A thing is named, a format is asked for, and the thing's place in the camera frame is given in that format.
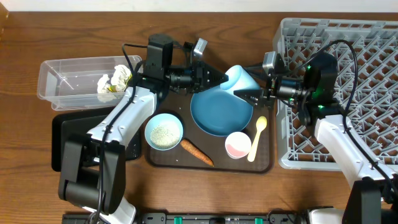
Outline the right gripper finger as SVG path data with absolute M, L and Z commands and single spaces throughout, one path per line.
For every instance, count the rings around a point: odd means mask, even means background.
M 246 89 L 235 90 L 234 95 L 246 101 L 251 106 L 264 106 L 264 90 L 263 89 Z
M 264 71 L 264 68 L 262 66 L 262 63 L 256 63 L 254 65 L 249 65 L 247 67 L 244 67 L 244 70 L 250 74 L 250 76 L 255 77 L 260 80 L 266 81 L 267 79 L 267 74 Z

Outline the light blue cup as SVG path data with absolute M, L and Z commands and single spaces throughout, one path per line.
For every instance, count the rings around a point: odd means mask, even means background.
M 233 95 L 235 90 L 260 89 L 259 84 L 240 65 L 232 66 L 225 74 L 228 76 L 228 81 L 222 83 L 220 88 L 230 95 Z

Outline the yellow plastic spoon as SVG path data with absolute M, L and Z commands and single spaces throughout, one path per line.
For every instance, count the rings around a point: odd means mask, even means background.
M 256 135 L 252 142 L 251 150 L 249 151 L 249 154 L 248 154 L 249 162 L 254 162 L 254 160 L 256 158 L 257 148 L 258 148 L 258 144 L 259 144 L 259 138 L 260 138 L 263 130 L 266 129 L 266 127 L 267 127 L 267 118 L 265 116 L 258 117 L 258 119 L 256 121 Z

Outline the dark blue plate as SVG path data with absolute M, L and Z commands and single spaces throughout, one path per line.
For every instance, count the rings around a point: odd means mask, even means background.
M 250 122 L 253 107 L 216 86 L 195 93 L 190 103 L 195 124 L 213 136 L 227 136 L 243 130 Z

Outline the pink and white cup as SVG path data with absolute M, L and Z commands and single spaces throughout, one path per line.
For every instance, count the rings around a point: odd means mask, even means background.
M 249 154 L 251 150 L 251 140 L 243 132 L 234 132 L 227 136 L 225 143 L 227 154 L 232 159 L 240 159 Z

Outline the light blue rice bowl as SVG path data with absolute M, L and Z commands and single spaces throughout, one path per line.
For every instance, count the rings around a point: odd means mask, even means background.
M 167 151 L 183 138 L 183 125 L 180 119 L 169 113 L 153 116 L 146 124 L 144 136 L 148 145 L 159 151 Z

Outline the white tissue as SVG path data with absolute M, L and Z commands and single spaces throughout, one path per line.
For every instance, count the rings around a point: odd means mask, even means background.
M 111 78 L 110 90 L 112 92 L 125 91 L 127 83 L 132 78 L 132 73 L 125 65 L 115 66 L 115 72 Z

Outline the yellow green snack wrapper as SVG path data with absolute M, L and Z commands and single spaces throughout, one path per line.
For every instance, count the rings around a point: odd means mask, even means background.
M 109 92 L 124 92 L 127 88 L 128 81 L 132 78 L 130 75 L 117 75 L 114 74 L 111 78 L 111 84 L 106 87 Z

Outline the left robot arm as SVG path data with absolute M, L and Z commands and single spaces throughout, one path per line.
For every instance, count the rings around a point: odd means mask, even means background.
M 170 91 L 199 93 L 228 81 L 201 59 L 206 45 L 202 38 L 180 45 L 168 35 L 152 34 L 146 59 L 129 67 L 118 105 L 87 133 L 65 141 L 58 196 L 88 210 L 85 223 L 133 223 L 136 208 L 124 198 L 126 148 Z

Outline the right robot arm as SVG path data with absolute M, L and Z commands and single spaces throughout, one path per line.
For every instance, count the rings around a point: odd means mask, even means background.
M 297 110 L 299 120 L 339 165 L 351 188 L 345 209 L 309 208 L 295 223 L 397 223 L 397 172 L 370 150 L 348 118 L 349 106 L 334 98 L 337 59 L 323 47 L 294 69 L 305 69 L 302 80 L 291 78 L 276 52 L 266 53 L 261 78 L 266 87 L 236 90 L 252 106 L 280 100 Z

